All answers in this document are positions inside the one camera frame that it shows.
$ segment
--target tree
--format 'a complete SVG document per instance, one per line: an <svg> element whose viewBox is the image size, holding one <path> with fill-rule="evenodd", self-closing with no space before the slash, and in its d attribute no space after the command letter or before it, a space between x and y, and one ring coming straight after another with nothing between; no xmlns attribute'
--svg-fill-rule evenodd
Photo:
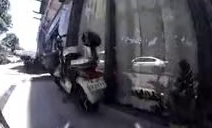
<svg viewBox="0 0 212 128"><path fill-rule="evenodd" d="M6 37L2 39L2 44L10 48L12 52L16 49L20 49L19 38L14 33L6 34Z"/></svg>
<svg viewBox="0 0 212 128"><path fill-rule="evenodd" d="M8 13L9 8L9 0L0 0L0 34L8 31L12 25L11 15Z"/></svg>

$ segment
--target parked scooter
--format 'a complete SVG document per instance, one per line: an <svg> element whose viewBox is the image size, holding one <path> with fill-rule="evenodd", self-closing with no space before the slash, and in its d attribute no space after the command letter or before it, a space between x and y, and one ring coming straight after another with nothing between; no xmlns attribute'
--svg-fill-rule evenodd
<svg viewBox="0 0 212 128"><path fill-rule="evenodd" d="M101 39L93 32L83 34L84 45L91 49L91 58L84 59L77 47L63 49L62 37L57 38L60 64L52 74L55 82L65 92L74 96L84 111L95 111L106 88L103 74L95 70L98 64L96 47L101 44Z"/></svg>

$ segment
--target building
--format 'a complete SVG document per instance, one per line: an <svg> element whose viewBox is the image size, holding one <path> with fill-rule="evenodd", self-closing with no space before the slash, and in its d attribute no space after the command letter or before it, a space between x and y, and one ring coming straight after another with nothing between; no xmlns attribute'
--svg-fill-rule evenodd
<svg viewBox="0 0 212 128"><path fill-rule="evenodd" d="M205 81L211 80L212 38L208 39L208 36L211 36L211 28L208 27L207 22L210 20L201 20L209 19L212 15L208 13L211 11L209 8L211 6L208 8L205 6L208 10L202 12L198 4L203 5L203 2L197 3L194 0L78 1L81 3L79 13L69 14L69 17L71 15L76 19L70 20L74 22L75 27L64 32L70 35L67 39L69 43L73 42L73 45L77 43L80 47L82 47L80 35L85 31L94 31L101 37L102 45L98 52L105 53L102 62L105 66L105 80L109 86L108 99L114 98L122 104L151 110L152 105L146 105L147 96L136 96L133 92L145 95L147 90L150 90L150 93L152 93L151 90L158 90L159 85L164 86L163 89L166 90L169 81L178 77L179 62L183 60L190 64L195 77L203 78L207 74ZM65 29L71 27L67 23L68 17L64 20L60 19L63 15L62 10L73 8L67 6L70 2L70 0L42 1L40 12L43 17L38 38L40 54L54 49L54 41L48 42L48 39L54 27L57 26L57 22L62 21L65 26L67 24ZM133 72L131 70L130 72L127 67L138 57L154 57L168 63L162 73L154 72L154 68L152 70L150 68L150 71Z"/></svg>

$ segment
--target scooter wheel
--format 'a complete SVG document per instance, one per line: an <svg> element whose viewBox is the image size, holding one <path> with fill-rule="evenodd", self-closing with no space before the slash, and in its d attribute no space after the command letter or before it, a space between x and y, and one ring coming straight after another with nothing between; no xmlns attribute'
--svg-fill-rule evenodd
<svg viewBox="0 0 212 128"><path fill-rule="evenodd" d="M84 92L83 88L81 88L80 86L78 87L77 90L77 95L78 95L78 100L79 100L79 105L81 107L81 109L85 112L94 112L98 110L98 104L92 104L88 98L86 93Z"/></svg>

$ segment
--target asphalt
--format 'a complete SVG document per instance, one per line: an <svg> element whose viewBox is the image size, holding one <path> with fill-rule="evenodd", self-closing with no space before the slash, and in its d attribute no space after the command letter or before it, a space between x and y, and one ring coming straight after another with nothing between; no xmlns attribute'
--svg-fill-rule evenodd
<svg viewBox="0 0 212 128"><path fill-rule="evenodd" d="M7 99L3 102L3 115L11 128L162 128L105 105L100 105L96 113L82 112L48 74L21 73L18 68L12 68L18 65L1 67L16 79L4 81L8 85L14 82L16 86L0 89L4 92L0 100L4 94Z"/></svg>

